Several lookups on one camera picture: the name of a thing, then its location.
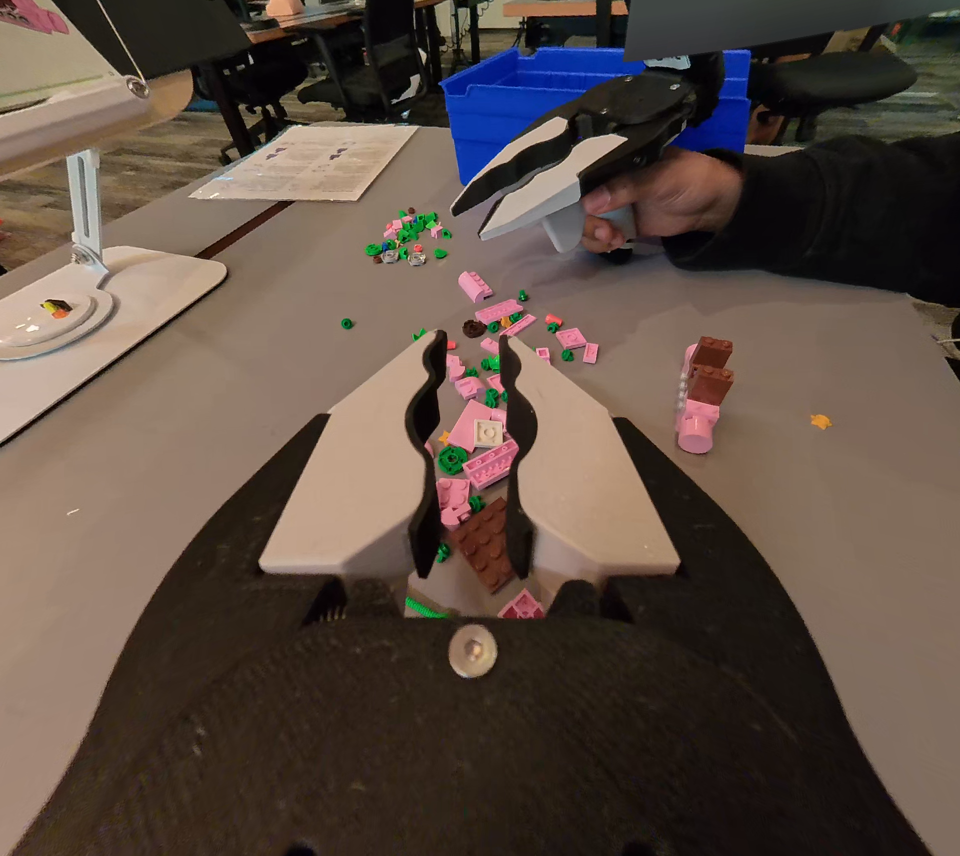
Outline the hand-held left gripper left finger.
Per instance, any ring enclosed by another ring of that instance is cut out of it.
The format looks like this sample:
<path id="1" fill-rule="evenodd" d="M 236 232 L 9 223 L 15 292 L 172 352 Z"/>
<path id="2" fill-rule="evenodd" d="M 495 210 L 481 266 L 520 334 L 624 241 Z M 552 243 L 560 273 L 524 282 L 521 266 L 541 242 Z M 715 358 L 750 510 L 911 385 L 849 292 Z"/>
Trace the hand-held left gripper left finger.
<path id="1" fill-rule="evenodd" d="M 444 528 L 426 443 L 440 421 L 447 351 L 446 332 L 427 331 L 325 415 L 259 558 L 264 573 L 429 573 Z"/>

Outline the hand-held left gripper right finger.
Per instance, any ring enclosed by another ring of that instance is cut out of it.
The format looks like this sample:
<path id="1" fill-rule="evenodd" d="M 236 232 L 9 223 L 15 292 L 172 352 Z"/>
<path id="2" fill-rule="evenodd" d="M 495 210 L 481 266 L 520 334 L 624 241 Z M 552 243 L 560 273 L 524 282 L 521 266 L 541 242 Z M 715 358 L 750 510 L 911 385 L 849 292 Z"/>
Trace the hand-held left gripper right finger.
<path id="1" fill-rule="evenodd" d="M 516 337 L 499 340 L 508 393 L 506 548 L 519 578 L 557 592 L 669 577 L 680 557 L 621 434 L 632 425 Z"/>

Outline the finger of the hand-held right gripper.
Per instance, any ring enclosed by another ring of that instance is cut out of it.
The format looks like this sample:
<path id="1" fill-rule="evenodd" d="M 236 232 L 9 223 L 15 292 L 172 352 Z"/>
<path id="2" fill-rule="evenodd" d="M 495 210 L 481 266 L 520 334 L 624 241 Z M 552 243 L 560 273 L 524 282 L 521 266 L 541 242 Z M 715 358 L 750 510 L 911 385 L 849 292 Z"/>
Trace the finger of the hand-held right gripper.
<path id="1" fill-rule="evenodd" d="M 570 117 L 554 115 L 524 130 L 464 186 L 450 205 L 453 217 L 495 203 L 561 162 L 576 142 Z"/>
<path id="2" fill-rule="evenodd" d="M 622 135 L 605 134 L 579 142 L 564 160 L 507 193 L 479 229 L 479 239 L 488 241 L 540 225 L 555 250 L 574 250 L 581 243 L 586 220 L 581 173 L 624 141 Z"/>

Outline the pile of pink toy bricks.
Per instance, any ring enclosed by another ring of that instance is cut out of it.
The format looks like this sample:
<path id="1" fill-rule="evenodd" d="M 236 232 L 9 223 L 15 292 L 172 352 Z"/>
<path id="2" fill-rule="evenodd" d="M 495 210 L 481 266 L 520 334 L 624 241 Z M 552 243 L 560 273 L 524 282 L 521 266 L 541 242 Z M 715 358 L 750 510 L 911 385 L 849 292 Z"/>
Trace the pile of pink toy bricks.
<path id="1" fill-rule="evenodd" d="M 495 295 L 475 304 L 475 319 L 487 326 L 486 338 L 480 342 L 484 356 L 475 367 L 465 365 L 456 353 L 456 343 L 448 341 L 447 375 L 462 399 L 462 411 L 452 429 L 438 436 L 437 494 L 441 524 L 448 539 L 438 547 L 437 564 L 445 563 L 453 552 L 450 533 L 473 514 L 484 509 L 481 492 L 509 476 L 519 446 L 507 430 L 507 403 L 510 392 L 503 383 L 499 354 L 499 338 L 522 335 L 536 317 L 525 306 L 528 293 L 518 291 L 517 298 L 494 301 Z M 505 442 L 493 449 L 474 449 L 474 420 L 498 419 L 505 425 Z"/>

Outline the pink brown brick assembly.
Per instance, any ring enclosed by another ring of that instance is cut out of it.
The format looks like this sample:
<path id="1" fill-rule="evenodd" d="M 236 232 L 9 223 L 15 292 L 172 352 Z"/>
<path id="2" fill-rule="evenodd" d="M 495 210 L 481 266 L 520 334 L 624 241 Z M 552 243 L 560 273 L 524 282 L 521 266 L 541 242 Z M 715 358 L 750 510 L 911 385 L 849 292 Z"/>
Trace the pink brown brick assembly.
<path id="1" fill-rule="evenodd" d="M 675 406 L 676 442 L 686 453 L 703 455 L 714 446 L 721 405 L 735 382 L 727 366 L 733 349 L 728 340 L 702 336 L 686 350 Z"/>

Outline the person's right forearm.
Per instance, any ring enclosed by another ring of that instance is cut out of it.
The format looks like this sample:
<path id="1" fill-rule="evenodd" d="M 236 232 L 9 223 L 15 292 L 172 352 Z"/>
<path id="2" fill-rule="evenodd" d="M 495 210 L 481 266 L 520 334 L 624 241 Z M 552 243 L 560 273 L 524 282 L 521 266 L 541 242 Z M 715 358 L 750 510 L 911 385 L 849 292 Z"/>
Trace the person's right forearm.
<path id="1" fill-rule="evenodd" d="M 743 178 L 715 232 L 664 239 L 690 271 L 760 270 L 959 304 L 959 135 L 844 135 L 777 156 L 708 151 Z"/>

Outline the person's right hand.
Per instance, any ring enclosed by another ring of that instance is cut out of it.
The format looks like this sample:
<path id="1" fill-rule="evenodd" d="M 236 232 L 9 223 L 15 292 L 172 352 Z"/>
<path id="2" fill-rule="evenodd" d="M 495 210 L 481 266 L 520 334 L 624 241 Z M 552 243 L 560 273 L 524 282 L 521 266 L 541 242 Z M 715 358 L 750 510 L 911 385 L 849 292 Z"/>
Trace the person's right hand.
<path id="1" fill-rule="evenodd" d="M 582 247 L 603 253 L 634 238 L 714 235 L 736 213 L 743 184 L 738 167 L 722 159 L 670 148 L 658 162 L 582 197 Z"/>

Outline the blue plastic bin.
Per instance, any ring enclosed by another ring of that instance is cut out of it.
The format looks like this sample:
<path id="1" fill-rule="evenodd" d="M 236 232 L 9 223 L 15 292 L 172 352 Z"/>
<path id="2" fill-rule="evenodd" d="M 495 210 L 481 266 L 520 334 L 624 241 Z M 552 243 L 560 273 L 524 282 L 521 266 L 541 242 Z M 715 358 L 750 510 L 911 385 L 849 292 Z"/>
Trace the blue plastic bin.
<path id="1" fill-rule="evenodd" d="M 622 48 L 542 47 L 532 56 L 511 48 L 441 82 L 462 184 L 468 183 L 514 137 L 548 111 L 595 84 L 643 71 Z M 724 52 L 725 82 L 714 114 L 686 128 L 674 145 L 694 152 L 741 153 L 751 118 L 751 53 Z"/>

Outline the brown square toy plate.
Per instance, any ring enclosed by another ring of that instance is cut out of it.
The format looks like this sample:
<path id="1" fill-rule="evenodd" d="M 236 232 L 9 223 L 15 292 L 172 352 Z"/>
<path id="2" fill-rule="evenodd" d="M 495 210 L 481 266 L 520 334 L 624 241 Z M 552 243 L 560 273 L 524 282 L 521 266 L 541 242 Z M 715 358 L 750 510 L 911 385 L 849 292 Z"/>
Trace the brown square toy plate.
<path id="1" fill-rule="evenodd" d="M 507 550 L 507 502 L 498 497 L 449 534 L 449 543 L 493 595 L 516 578 Z"/>

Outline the pile of green toy pieces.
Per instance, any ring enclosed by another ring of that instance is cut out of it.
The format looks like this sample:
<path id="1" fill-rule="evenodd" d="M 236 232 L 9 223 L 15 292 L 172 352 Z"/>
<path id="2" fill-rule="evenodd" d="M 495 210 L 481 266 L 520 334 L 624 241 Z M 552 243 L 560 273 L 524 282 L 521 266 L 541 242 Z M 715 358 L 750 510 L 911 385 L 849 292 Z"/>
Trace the pile of green toy pieces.
<path id="1" fill-rule="evenodd" d="M 366 259 L 377 264 L 421 267 L 430 260 L 446 260 L 451 239 L 452 231 L 437 212 L 418 212 L 411 207 L 400 209 L 384 227 L 382 238 L 368 243 L 364 253 Z"/>

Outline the black office chair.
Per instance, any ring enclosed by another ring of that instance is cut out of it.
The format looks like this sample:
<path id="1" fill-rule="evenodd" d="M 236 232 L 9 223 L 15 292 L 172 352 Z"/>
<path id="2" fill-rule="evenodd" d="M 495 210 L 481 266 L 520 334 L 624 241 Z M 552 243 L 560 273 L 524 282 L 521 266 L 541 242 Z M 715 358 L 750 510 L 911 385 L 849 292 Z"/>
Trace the black office chair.
<path id="1" fill-rule="evenodd" d="M 802 119 L 886 99 L 917 82 L 916 70 L 894 54 L 830 52 L 802 60 L 755 63 L 750 101 L 774 115 Z"/>
<path id="2" fill-rule="evenodd" d="M 342 108 L 352 122 L 406 118 L 428 90 L 414 2 L 366 0 L 361 14 L 312 31 L 326 77 L 303 86 L 299 101 Z"/>

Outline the printed paper sheet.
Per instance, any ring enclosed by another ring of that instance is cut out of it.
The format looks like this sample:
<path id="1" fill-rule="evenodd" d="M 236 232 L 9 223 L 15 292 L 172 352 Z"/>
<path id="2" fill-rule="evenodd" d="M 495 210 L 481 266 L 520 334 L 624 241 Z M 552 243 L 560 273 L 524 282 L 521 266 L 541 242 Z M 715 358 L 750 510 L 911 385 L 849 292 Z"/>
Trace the printed paper sheet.
<path id="1" fill-rule="evenodd" d="M 293 126 L 199 187 L 203 201 L 356 202 L 418 129 L 395 124 Z"/>

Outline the white book stand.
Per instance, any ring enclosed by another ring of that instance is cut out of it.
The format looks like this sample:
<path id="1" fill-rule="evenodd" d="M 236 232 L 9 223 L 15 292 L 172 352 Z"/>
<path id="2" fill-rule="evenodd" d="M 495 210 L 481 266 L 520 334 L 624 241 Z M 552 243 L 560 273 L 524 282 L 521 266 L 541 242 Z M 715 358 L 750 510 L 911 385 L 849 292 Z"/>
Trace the white book stand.
<path id="1" fill-rule="evenodd" d="M 1 439 L 6 442 L 219 286 L 221 263 L 102 242 L 98 148 L 176 115 L 192 66 L 233 55 L 246 34 L 222 0 L 54 0 L 121 74 L 3 112 L 2 177 L 65 158 L 67 264 L 2 298 Z M 42 301 L 69 301 L 56 320 Z"/>

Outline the open instruction booklet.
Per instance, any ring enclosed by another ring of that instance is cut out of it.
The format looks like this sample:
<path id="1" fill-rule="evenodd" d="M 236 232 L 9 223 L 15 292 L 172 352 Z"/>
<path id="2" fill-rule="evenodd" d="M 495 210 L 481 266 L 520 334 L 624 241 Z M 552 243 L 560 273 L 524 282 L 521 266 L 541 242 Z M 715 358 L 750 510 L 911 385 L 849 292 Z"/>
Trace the open instruction booklet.
<path id="1" fill-rule="evenodd" d="M 1 0 L 1 110 L 121 74 L 54 0 Z"/>

